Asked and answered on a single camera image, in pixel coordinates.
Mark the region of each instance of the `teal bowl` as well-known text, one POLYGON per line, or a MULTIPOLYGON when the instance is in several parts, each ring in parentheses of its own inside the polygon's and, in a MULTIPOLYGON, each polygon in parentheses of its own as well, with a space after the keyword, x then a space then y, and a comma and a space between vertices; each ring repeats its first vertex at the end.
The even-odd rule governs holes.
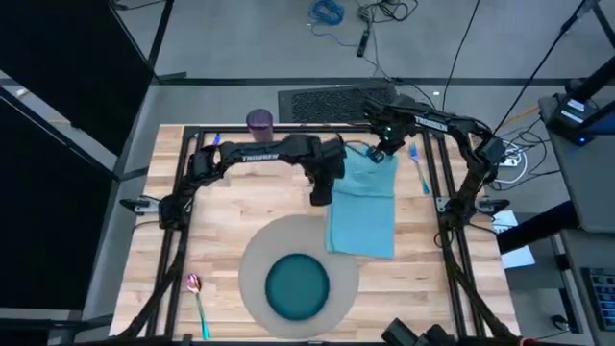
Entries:
POLYGON ((325 268, 305 254, 278 259, 265 280, 269 306, 290 321, 304 321, 315 316, 325 306, 329 289, 325 268))

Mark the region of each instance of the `wooden table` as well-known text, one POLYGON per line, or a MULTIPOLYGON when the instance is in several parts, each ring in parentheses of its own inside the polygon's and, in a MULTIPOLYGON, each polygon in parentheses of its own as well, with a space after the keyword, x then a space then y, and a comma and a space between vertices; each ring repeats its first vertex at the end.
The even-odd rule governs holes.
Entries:
MULTIPOLYGON (((172 190, 185 126, 162 125, 144 194, 161 198, 172 190)), ((281 139, 285 134, 276 134, 281 139)), ((334 134, 320 134, 323 139, 334 134)), ((345 139, 377 143, 368 134, 343 134, 345 139)), ((205 138, 206 145, 213 135, 205 138)), ((252 141, 249 134, 222 134, 222 141, 252 141)), ((429 178, 421 136, 409 138, 416 143, 421 165, 429 178)), ((194 151, 191 141, 188 153, 194 151)), ((442 164, 436 156, 438 181, 446 191, 442 164)), ((451 166, 457 188, 466 173, 464 160, 455 142, 447 138, 451 166)), ((437 233, 432 196, 423 194, 407 145, 400 150, 395 185, 396 229, 395 259, 358 258, 360 283, 354 306, 337 325, 318 339, 328 341, 380 341, 386 326, 399 317, 417 333, 439 323, 455 333, 447 276, 442 250, 433 243, 437 233)), ((243 250, 257 230, 289 214, 324 215, 325 208, 309 205, 307 178, 300 166, 281 161, 242 163, 233 166, 225 178, 197 192, 192 213, 184 274, 197 273, 203 280, 202 301, 215 340, 276 340, 255 323, 244 308, 237 284, 243 250)), ((144 216, 138 222, 155 220, 144 216)), ((491 227, 486 217, 474 223, 491 227)), ((480 295, 494 313, 514 332, 518 326, 510 299, 495 236, 468 226, 465 230, 480 295)), ((159 262, 163 231, 156 224, 135 230, 123 283, 111 326, 111 334, 124 330, 152 293, 159 262)), ((172 248, 176 248, 177 236, 172 248)), ((455 255, 459 261, 456 245, 455 255)), ((469 304, 462 293, 462 305, 469 334, 474 334, 469 304)), ((162 334, 166 299, 160 305, 158 334, 162 334)), ((179 302, 174 338, 183 334, 200 337, 200 323, 194 298, 185 286, 179 302)))

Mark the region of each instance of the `gray floor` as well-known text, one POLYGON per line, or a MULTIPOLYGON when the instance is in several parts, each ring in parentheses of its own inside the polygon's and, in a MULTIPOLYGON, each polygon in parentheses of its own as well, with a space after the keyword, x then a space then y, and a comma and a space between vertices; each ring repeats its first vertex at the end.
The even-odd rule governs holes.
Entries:
MULTIPOLYGON (((130 6, 144 2, 122 1, 130 6)), ((363 24, 354 16, 356 2, 339 2, 346 8, 344 22, 338 27, 317 27, 315 30, 335 33, 344 42, 357 42, 363 24)), ((455 76, 527 78, 578 2, 483 1, 459 56, 455 76)), ((615 0, 602 0, 601 3, 606 16, 615 24, 615 0)), ((192 78, 372 76, 373 66, 356 58, 354 48, 341 47, 330 37, 315 37, 309 32, 309 4, 309 1, 299 0, 177 0, 156 71, 159 74, 185 71, 192 78)), ((474 0, 424 0, 407 21, 377 26, 383 70, 400 77, 448 77, 474 4, 474 0)), ((120 13, 146 56, 161 12, 162 4, 120 13)), ((373 40, 367 50, 371 60, 374 59, 372 43, 373 40)), ((560 41, 538 76, 586 76, 614 52, 595 15, 589 13, 560 41)), ((147 164, 160 123, 242 123, 245 114, 254 108, 269 109, 277 116, 277 92, 300 87, 305 86, 152 86, 139 118, 126 170, 147 164)), ((436 106, 441 104, 442 86, 420 87, 432 95, 436 106)), ((451 86, 446 109, 474 116, 494 126, 519 89, 518 86, 451 86)), ((401 86, 398 90, 422 97, 410 86, 401 86)), ((535 105, 539 97, 558 91, 561 88, 530 87, 513 113, 535 105)), ((614 96, 615 87, 608 87, 600 98, 614 96)), ((48 118, 58 116, 52 111, 47 113, 48 118)), ((536 117, 533 114, 503 132, 528 125, 536 117)), ((542 124, 534 129, 538 135, 546 137, 542 124)), ((540 160, 541 150, 535 148, 529 152, 530 165, 540 160)), ((557 163, 548 145, 547 160, 539 171, 551 169, 557 169, 557 163)), ((502 174, 512 177, 517 173, 513 170, 502 174)), ((135 198, 143 185, 144 180, 135 180, 120 186, 118 198, 135 198)), ((535 179, 509 192, 492 191, 491 194, 509 199, 513 210, 523 212, 543 211, 568 198, 559 174, 535 179)), ((85 318, 113 311, 134 220, 127 211, 113 208, 85 318)), ((556 294, 549 290, 512 293, 524 335, 556 332, 548 321, 549 315, 563 311, 556 294)), ((101 337, 106 332, 99 330, 80 337, 101 337)), ((590 344, 586 336, 575 337, 575 342, 590 344)), ((566 335, 553 340, 573 341, 566 335)))

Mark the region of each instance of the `blue fork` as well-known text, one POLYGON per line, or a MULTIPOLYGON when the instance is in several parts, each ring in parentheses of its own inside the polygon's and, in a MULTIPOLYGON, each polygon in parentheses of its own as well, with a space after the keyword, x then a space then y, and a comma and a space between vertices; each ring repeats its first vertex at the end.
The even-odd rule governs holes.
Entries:
POLYGON ((410 144, 410 158, 416 164, 416 170, 419 172, 419 178, 421 179, 421 186, 423 187, 423 194, 430 194, 430 187, 427 185, 427 181, 423 176, 423 171, 421 170, 421 166, 419 165, 419 153, 416 150, 416 144, 410 144))

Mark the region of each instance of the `paper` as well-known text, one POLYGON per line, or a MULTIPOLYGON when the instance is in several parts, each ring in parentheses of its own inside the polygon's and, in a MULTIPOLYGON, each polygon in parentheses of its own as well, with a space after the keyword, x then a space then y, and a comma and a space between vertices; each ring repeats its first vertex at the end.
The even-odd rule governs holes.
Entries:
MULTIPOLYGON (((506 232, 510 228, 519 224, 512 210, 500 211, 495 214, 494 217, 496 219, 493 221, 493 230, 498 234, 501 232, 506 232)), ((502 255, 502 263, 504 264, 504 269, 508 269, 532 265, 536 263, 536 260, 531 254, 529 247, 526 245, 520 249, 502 255)))

